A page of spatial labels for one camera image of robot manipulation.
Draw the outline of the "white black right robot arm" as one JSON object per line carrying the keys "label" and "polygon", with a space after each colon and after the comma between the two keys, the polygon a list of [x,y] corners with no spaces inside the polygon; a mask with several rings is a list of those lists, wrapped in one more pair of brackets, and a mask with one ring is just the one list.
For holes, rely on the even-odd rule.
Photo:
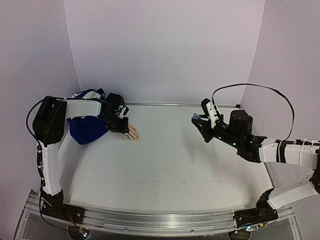
{"label": "white black right robot arm", "polygon": [[256,207],[277,210],[284,205],[320,193],[320,144],[307,140],[279,140],[252,134],[253,118],[244,110],[233,110],[229,123],[223,118],[194,114],[191,122],[209,143],[216,138],[235,148],[237,154],[252,163],[289,164],[311,169],[313,172],[299,182],[267,190],[256,203]]}

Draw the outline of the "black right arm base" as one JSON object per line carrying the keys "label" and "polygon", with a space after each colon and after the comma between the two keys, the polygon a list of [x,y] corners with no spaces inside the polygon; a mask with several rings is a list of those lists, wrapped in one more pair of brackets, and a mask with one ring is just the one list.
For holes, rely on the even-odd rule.
{"label": "black right arm base", "polygon": [[265,224],[278,219],[278,212],[268,203],[269,195],[274,189],[265,191],[258,201],[255,208],[238,210],[234,213],[233,219],[237,228],[247,227],[251,225]]}

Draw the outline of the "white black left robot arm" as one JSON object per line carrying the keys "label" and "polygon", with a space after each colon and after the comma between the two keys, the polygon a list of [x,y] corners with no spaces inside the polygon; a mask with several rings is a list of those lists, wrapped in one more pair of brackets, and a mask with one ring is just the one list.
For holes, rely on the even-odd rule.
{"label": "white black left robot arm", "polygon": [[62,192],[59,177],[58,151],[64,137],[67,119],[96,117],[114,133],[128,134],[128,108],[124,98],[110,93],[106,99],[62,98],[46,96],[39,103],[32,123],[37,142],[37,168],[43,191],[49,196]]}

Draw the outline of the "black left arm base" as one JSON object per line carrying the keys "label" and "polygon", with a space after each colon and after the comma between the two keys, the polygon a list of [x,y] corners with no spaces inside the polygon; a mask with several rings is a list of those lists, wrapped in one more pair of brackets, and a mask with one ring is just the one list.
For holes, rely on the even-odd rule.
{"label": "black left arm base", "polygon": [[39,207],[41,215],[68,221],[75,225],[83,222],[85,209],[80,206],[66,204],[63,190],[51,195],[41,188],[39,198],[43,201]]}

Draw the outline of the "blue nail polish bottle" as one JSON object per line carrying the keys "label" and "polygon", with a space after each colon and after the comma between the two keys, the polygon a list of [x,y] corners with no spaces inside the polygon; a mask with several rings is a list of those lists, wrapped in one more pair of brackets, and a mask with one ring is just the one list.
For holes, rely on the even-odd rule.
{"label": "blue nail polish bottle", "polygon": [[191,119],[192,120],[201,120],[201,117],[198,114],[194,113]]}

